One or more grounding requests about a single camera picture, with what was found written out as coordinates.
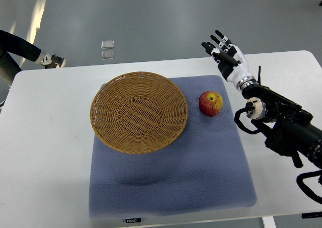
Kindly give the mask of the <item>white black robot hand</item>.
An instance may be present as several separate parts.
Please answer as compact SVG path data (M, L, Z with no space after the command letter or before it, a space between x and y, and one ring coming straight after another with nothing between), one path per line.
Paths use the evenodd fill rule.
M249 72L249 63L239 47L219 30L215 34L210 36L214 44L202 42L201 45L214 59L223 78L233 83L240 92L247 86L256 84L254 75Z

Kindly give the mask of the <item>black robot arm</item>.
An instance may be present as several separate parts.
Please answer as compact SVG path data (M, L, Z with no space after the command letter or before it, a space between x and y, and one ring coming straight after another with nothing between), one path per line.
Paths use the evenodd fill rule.
M311 113L261 85L260 80L246 79L240 89L247 103L236 111L234 122L242 131L262 133L265 146L291 157L296 168L303 167L301 155L321 168L321 130L311 124Z

